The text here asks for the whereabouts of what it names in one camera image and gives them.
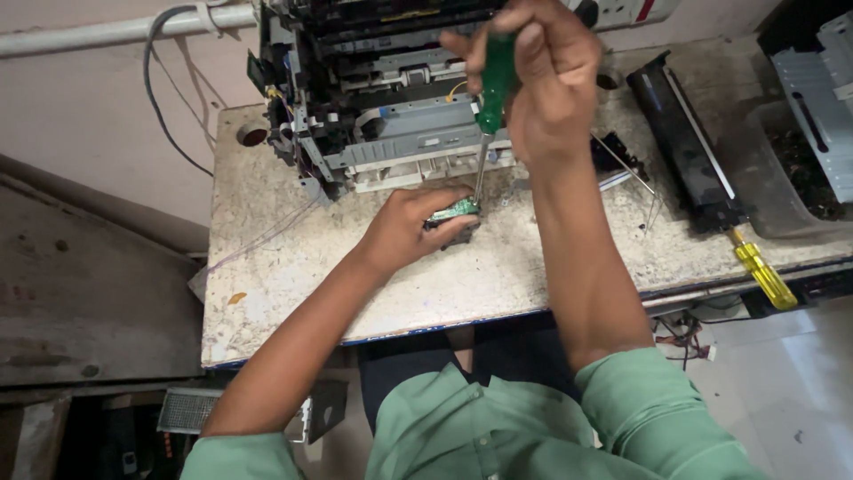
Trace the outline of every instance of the person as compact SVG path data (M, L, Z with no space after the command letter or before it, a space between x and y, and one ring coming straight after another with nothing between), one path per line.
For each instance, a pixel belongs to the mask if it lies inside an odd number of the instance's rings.
M763 478L654 347L612 239L589 148L597 38L559 0L511 0L473 38L441 36L467 61L472 94L482 89L489 29L518 33L520 88L507 104L508 130L530 174L556 331L484 339L478 330L470 374L442 332L368 343L359 353L374 431L365 478ZM433 212L470 193L392 192L361 242L224 391L183 479L301 478L285 425L377 290L475 220L423 229ZM531 352L534 360L521 358Z

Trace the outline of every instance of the floor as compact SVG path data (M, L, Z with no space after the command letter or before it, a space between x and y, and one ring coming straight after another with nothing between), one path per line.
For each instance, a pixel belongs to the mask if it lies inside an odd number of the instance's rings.
M699 341L714 345L716 357L690 360L688 375L756 465L778 480L853 478L853 297L707 325ZM313 445L296 447L297 463L308 478L360 478L373 437L358 372L326 376L351 382L346 420Z

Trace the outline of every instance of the workbench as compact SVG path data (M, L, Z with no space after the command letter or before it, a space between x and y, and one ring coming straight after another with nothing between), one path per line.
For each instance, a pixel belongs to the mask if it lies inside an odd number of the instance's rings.
M775 73L754 38L723 38L669 47L709 137L716 141L757 105L782 98ZM627 74L666 47L606 55L606 69ZM645 161L655 200L632 179L602 194L619 253L647 307L755 288L724 235L696 236L677 207L648 123L624 85L599 89L595 132L615 131ZM331 207L312 203L297 171L262 143L244 147L241 128L267 128L255 105L219 115L201 363L239 364L319 285L358 242L389 191L350 193ZM367 305L343 341L362 342L499 319L547 308L543 254L531 193L502 197L523 166L485 175L482 226L470 244L429 255L401 270ZM448 180L472 184L471 178ZM853 241L756 241L787 276L809 275L853 258ZM262 237L271 239L233 255Z

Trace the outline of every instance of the dark pants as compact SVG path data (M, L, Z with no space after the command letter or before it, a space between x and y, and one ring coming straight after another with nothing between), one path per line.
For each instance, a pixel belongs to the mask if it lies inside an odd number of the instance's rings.
M472 371L467 373L443 331L369 342L358 347L364 412L376 432L376 414L395 387L422 373L441 372L452 363L469 383L485 387L494 375L511 382L540 383L580 402L551 312L474 326Z

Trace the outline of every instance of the yellow wire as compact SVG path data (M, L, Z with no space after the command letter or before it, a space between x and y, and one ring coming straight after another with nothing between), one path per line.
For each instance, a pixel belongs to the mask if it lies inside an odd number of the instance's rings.
M468 83L467 80L465 80L464 82L459 82L459 84L457 84L455 87L453 87L453 90L451 90L450 93L447 94L447 96L444 98L444 100L446 102L452 102L453 101L453 92L456 91L457 88L463 86L466 83Z
M272 97L284 98L284 96L281 94L281 92L278 91L278 89L275 88L274 86L267 87L267 98L272 98Z

